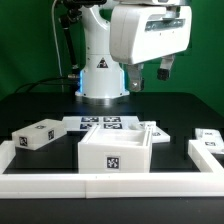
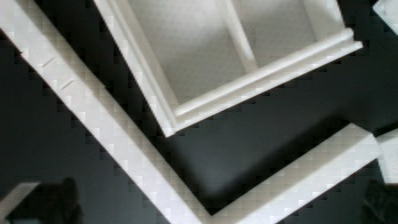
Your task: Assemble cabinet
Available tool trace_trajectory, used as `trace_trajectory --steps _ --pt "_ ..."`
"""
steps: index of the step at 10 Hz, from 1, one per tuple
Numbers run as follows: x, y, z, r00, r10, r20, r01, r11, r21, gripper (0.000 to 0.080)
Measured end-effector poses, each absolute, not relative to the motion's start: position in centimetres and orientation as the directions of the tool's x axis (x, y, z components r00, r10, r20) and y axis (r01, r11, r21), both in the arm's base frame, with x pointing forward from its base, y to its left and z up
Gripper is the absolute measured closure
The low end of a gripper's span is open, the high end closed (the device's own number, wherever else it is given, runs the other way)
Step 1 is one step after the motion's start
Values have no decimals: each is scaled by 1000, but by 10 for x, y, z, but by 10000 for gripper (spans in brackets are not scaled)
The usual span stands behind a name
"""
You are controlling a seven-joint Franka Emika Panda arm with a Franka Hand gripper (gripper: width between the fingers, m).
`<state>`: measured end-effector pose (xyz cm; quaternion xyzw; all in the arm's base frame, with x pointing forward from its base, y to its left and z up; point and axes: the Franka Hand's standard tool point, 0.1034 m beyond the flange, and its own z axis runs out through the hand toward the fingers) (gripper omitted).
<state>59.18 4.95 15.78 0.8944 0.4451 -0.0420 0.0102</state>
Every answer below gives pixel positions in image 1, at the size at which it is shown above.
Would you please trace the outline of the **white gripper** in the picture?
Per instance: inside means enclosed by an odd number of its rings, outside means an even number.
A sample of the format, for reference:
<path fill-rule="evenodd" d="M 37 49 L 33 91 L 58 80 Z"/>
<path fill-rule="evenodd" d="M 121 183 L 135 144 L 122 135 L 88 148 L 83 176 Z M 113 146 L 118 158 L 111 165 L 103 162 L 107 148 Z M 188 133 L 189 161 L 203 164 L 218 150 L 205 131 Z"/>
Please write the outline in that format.
<path fill-rule="evenodd" d="M 144 88 L 142 62 L 145 61 L 162 57 L 157 78 L 162 81 L 169 79 L 174 53 L 188 47 L 191 21 L 189 6 L 168 8 L 119 4 L 114 8 L 110 24 L 110 54 L 114 61 L 134 64 L 126 66 L 131 91 L 139 92 Z"/>

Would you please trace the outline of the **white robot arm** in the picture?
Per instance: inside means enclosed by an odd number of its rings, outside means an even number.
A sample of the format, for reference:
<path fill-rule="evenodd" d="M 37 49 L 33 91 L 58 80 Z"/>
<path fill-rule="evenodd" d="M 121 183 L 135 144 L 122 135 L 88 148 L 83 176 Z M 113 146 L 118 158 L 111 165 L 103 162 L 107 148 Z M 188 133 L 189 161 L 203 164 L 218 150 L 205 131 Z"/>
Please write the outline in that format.
<path fill-rule="evenodd" d="M 159 58 L 167 80 L 175 54 L 187 49 L 189 0 L 55 0 L 69 49 L 75 96 L 110 105 L 144 88 L 144 63 Z"/>

